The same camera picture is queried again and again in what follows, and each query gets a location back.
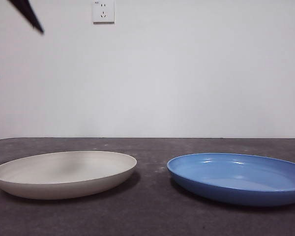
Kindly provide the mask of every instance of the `gray table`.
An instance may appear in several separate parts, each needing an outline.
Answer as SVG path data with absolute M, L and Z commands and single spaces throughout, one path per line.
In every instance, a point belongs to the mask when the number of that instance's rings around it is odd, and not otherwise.
M 295 162 L 295 139 L 17 138 L 0 140 L 0 164 L 48 152 L 106 150 L 134 156 L 132 177 L 109 191 L 39 201 L 0 190 L 0 236 L 295 235 L 295 204 L 271 208 L 210 201 L 176 185 L 169 159 L 233 152 Z

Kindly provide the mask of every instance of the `electrical outlet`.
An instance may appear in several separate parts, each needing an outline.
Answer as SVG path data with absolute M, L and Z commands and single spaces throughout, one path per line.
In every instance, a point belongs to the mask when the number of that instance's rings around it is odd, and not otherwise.
M 99 0 L 93 3 L 93 23 L 113 24 L 115 22 L 115 1 Z

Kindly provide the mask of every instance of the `blue plate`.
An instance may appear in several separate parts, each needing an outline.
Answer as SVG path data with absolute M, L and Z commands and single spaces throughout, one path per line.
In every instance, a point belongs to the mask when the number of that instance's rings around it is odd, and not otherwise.
M 199 153 L 167 163 L 183 188 L 213 200 L 246 206 L 295 203 L 295 163 L 262 156 Z

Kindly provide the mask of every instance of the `table surface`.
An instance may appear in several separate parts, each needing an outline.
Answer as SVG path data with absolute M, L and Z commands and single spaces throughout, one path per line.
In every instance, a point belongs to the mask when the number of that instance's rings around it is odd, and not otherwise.
M 82 198 L 29 200 L 0 190 L 0 236 L 295 235 L 295 204 L 260 208 L 218 203 L 184 190 L 166 169 L 171 158 L 200 152 L 295 162 L 295 139 L 4 139 L 0 140 L 0 164 L 72 150 L 126 153 L 138 165 L 118 187 Z

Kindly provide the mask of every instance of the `plate rim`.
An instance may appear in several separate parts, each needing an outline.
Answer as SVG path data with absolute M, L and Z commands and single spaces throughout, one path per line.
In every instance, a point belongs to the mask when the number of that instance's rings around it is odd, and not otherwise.
M 295 162 L 291 162 L 291 161 L 286 161 L 286 160 L 281 160 L 281 159 L 277 159 L 277 158 L 272 158 L 272 157 L 266 157 L 266 156 L 258 156 L 258 155 L 249 155 L 249 154 L 240 154 L 240 153 L 226 153 L 226 152 L 203 152 L 203 153 L 192 153 L 192 154 L 187 154 L 187 155 L 181 155 L 181 156 L 177 156 L 177 157 L 174 157 L 172 159 L 170 159 L 168 162 L 167 162 L 167 169 L 181 177 L 181 178 L 184 178 L 184 179 L 187 179 L 187 180 L 190 180 L 190 181 L 193 181 L 193 182 L 196 182 L 196 183 L 201 183 L 201 184 L 205 184 L 205 185 L 209 185 L 209 186 L 213 186 L 213 187 L 219 187 L 219 188 L 226 188 L 226 189 L 232 189 L 232 190 L 241 190 L 241 191 L 250 191 L 250 192 L 268 192 L 268 193 L 275 193 L 275 192 L 293 192 L 295 191 L 295 188 L 287 188 L 287 189 L 276 189 L 276 190 L 257 190 L 257 189 L 248 189 L 248 188 L 235 188 L 235 187 L 226 187 L 226 186 L 222 186 L 222 185 L 218 185 L 218 184 L 210 184 L 210 183 L 206 183 L 206 182 L 203 182 L 203 181 L 198 181 L 198 180 L 195 180 L 195 179 L 192 179 L 192 178 L 189 178 L 189 177 L 186 177 L 186 176 L 182 176 L 182 175 L 179 175 L 177 174 L 171 167 L 170 167 L 170 163 L 175 160 L 175 159 L 178 159 L 178 158 L 182 158 L 182 157 L 186 157 L 186 156 L 190 156 L 190 155 L 203 155 L 203 154 L 230 154 L 230 155 L 241 155 L 241 156 L 255 156 L 255 157 L 261 157 L 261 158 L 266 158 L 266 159 L 271 159 L 271 160 L 276 160 L 276 161 L 282 161 L 282 162 L 286 162 L 286 163 L 289 163 L 289 164 L 293 164 L 295 165 Z
M 79 180 L 79 181 L 70 181 L 70 182 L 61 182 L 61 183 L 24 183 L 24 182 L 7 181 L 7 180 L 4 180 L 2 178 L 0 178 L 0 181 L 5 182 L 5 183 L 24 184 L 24 185 L 57 185 L 57 184 L 81 183 L 81 182 L 86 182 L 86 181 L 93 181 L 93 180 L 100 180 L 100 179 L 114 177 L 114 176 L 117 176 L 117 175 L 120 175 L 120 174 L 123 174 L 123 173 L 126 173 L 126 172 L 132 170 L 138 164 L 138 161 L 137 161 L 136 158 L 134 158 L 133 156 L 130 156 L 128 154 L 125 154 L 125 153 L 120 153 L 120 152 L 115 152 L 115 151 L 100 151 L 100 150 L 96 150 L 96 151 L 94 151 L 94 150 L 75 150 L 75 151 L 48 152 L 48 153 L 43 153 L 43 154 L 38 154 L 38 155 L 26 156 L 26 157 L 22 157 L 22 158 L 18 158 L 18 159 L 12 160 L 12 161 L 8 161 L 8 162 L 5 162 L 5 163 L 2 163 L 0 165 L 0 167 L 3 166 L 3 165 L 8 164 L 10 162 L 18 161 L 18 160 L 21 160 L 21 159 L 27 159 L 27 158 L 31 158 L 31 157 L 34 157 L 34 156 L 42 156 L 42 155 L 57 154 L 57 153 L 68 153 L 68 152 L 105 152 L 105 153 L 106 152 L 109 152 L 109 153 L 116 153 L 116 154 L 121 154 L 121 155 L 125 155 L 125 156 L 128 156 L 128 157 L 131 157 L 135 162 L 134 162 L 134 165 L 131 168 L 128 168 L 127 170 L 125 170 L 123 172 L 120 172 L 120 173 L 117 173 L 117 174 L 114 174 L 114 175 L 105 176 L 105 177 L 91 178 L 91 179 L 85 179 L 85 180 Z

